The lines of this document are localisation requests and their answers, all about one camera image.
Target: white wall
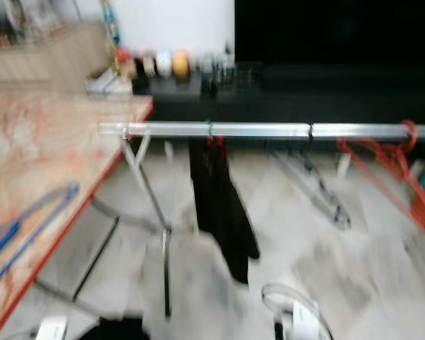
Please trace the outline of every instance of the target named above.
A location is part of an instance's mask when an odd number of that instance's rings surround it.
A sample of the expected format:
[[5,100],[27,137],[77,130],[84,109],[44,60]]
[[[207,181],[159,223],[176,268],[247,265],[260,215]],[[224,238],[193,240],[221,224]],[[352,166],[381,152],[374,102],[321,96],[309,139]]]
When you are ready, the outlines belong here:
[[[86,20],[102,18],[100,0],[77,0]],[[76,17],[69,1],[64,12]],[[110,0],[124,46],[185,48],[193,54],[234,45],[234,0]]]

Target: wooden table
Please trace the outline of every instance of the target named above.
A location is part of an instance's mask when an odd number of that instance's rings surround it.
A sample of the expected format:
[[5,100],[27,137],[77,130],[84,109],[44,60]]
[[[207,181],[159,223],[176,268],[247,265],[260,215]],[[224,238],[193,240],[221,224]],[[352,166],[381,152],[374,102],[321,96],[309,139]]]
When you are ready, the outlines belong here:
[[[28,207],[69,183],[77,194],[42,229],[62,197],[26,219],[0,251],[0,328],[66,236],[120,158],[119,141],[98,134],[99,121],[139,121],[152,111],[152,99],[138,96],[105,101],[52,93],[0,93],[0,235]],[[19,256],[16,254],[28,246]]]

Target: metal rack leg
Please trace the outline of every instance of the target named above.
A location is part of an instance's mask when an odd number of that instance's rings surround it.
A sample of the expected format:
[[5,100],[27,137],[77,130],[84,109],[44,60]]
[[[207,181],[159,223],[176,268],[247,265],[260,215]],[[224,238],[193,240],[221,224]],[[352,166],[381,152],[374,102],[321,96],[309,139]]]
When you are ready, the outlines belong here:
[[148,149],[150,135],[145,135],[140,143],[137,155],[134,157],[132,149],[129,145],[126,131],[123,131],[123,139],[121,140],[121,148],[125,155],[126,161],[129,164],[132,175],[137,185],[143,190],[147,200],[153,207],[159,221],[163,227],[162,229],[162,260],[164,263],[164,300],[165,300],[165,316],[171,316],[171,301],[170,301],[170,273],[169,273],[169,242],[171,235],[171,227],[167,225],[161,208],[157,202],[156,196],[149,185],[148,178],[142,168],[142,160]]

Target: blue tool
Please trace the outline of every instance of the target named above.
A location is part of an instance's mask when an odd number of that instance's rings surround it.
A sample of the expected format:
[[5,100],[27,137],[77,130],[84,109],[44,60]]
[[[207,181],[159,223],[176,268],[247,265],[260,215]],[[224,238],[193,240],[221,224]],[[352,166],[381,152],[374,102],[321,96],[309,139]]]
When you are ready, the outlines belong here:
[[6,272],[12,267],[14,262],[19,258],[20,255],[35,241],[38,236],[44,231],[44,229],[71,203],[71,201],[79,193],[79,184],[70,183],[64,188],[59,188],[51,191],[47,195],[34,202],[27,210],[24,210],[11,223],[0,226],[0,253],[6,248],[6,246],[13,240],[18,234],[23,221],[37,212],[39,209],[52,203],[58,198],[62,198],[60,204],[50,213],[50,215],[36,228],[36,230],[19,246],[14,255],[9,259],[7,263],[0,270],[0,279],[6,274]]

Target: gray floor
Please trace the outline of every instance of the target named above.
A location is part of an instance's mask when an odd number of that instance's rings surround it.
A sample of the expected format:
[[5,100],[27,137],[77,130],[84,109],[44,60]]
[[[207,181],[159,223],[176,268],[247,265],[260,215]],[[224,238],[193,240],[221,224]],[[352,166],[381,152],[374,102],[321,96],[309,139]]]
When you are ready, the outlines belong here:
[[[260,300],[261,287],[271,282],[315,300],[335,339],[425,339],[425,278],[406,250],[421,239],[417,227],[358,170],[338,179],[334,155],[312,158],[350,212],[350,230],[338,231],[269,155],[230,151],[231,175],[261,249],[261,259],[249,265],[246,289],[230,278],[213,239],[198,232],[186,148],[177,147],[173,161],[161,148],[150,148],[144,168],[174,229],[171,320],[163,314],[160,236],[122,221],[77,296],[79,307],[34,286],[0,339],[48,315],[67,315],[67,338],[75,339],[96,314],[142,312],[152,339],[273,339],[272,316]],[[405,189],[379,172],[408,201]],[[125,163],[97,197],[137,224],[158,227]],[[112,225],[113,218],[89,208],[39,281],[72,296]]]

